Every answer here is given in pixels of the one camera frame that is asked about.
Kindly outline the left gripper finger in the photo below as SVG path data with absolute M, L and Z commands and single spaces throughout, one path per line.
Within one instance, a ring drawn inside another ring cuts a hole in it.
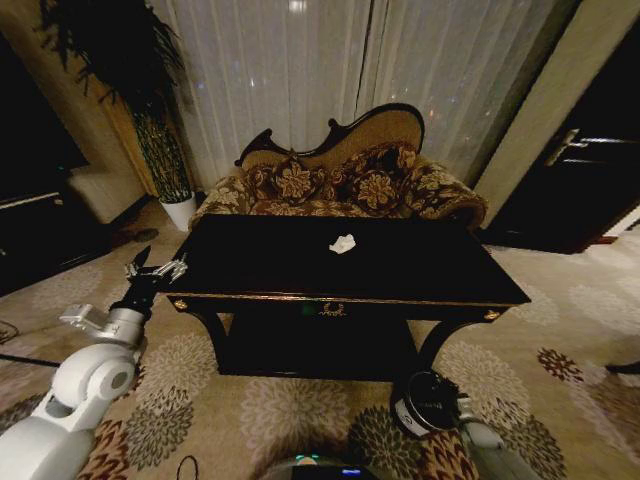
M 156 267 L 152 272 L 151 276 L 160 281 L 161 283 L 170 285 L 176 280 L 178 280 L 181 276 L 183 276 L 188 270 L 188 265 L 186 263 L 187 254 L 184 253 L 178 259 L 174 259 L 169 261 L 168 263 Z
M 152 272 L 151 267 L 146 267 L 146 261 L 150 255 L 151 246 L 148 245 L 138 252 L 134 258 L 125 265 L 126 277 L 134 278 L 143 275 L 149 275 Z

